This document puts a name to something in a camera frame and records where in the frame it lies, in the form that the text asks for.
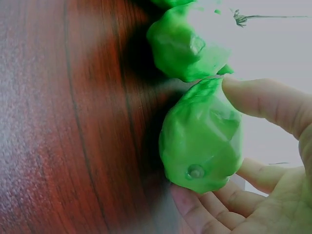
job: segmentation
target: finger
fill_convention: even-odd
[[[299,140],[299,150],[307,178],[312,185],[312,124],[302,133]]]
[[[192,191],[172,185],[176,207],[195,234],[229,234],[231,231],[215,219]]]
[[[277,165],[265,165],[245,158],[237,174],[256,189],[270,194],[287,170]]]
[[[269,79],[238,81],[225,78],[222,88],[237,110],[266,118],[296,139],[312,123],[312,95]]]
[[[230,230],[245,221],[244,216],[230,212],[212,192],[204,194],[199,200],[213,217]]]
[[[229,211],[244,217],[250,216],[257,205],[265,200],[265,197],[241,190],[234,182],[228,182],[222,189],[214,192],[215,196],[228,208]]]

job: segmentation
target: skin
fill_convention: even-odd
[[[245,159],[237,174],[268,197],[229,182],[204,195],[172,186],[176,206],[195,234],[310,234],[312,230],[312,96],[268,79],[224,79],[239,111],[265,118],[299,141],[303,167],[286,169]]]

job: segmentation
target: wood grain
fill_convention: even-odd
[[[148,0],[0,0],[0,233],[190,233],[158,134],[190,87],[154,67]]]

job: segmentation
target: small dark plant stem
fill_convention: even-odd
[[[310,18],[309,16],[243,16],[239,14],[239,10],[236,10],[234,12],[234,19],[236,20],[236,24],[240,27],[244,27],[246,26],[243,23],[246,23],[247,20],[249,19],[260,19],[260,18],[280,18],[280,19],[284,19],[284,18]]]

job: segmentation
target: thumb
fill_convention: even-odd
[[[225,78],[222,88],[237,110],[265,118],[299,140],[302,161],[312,182],[312,95],[270,79]]]

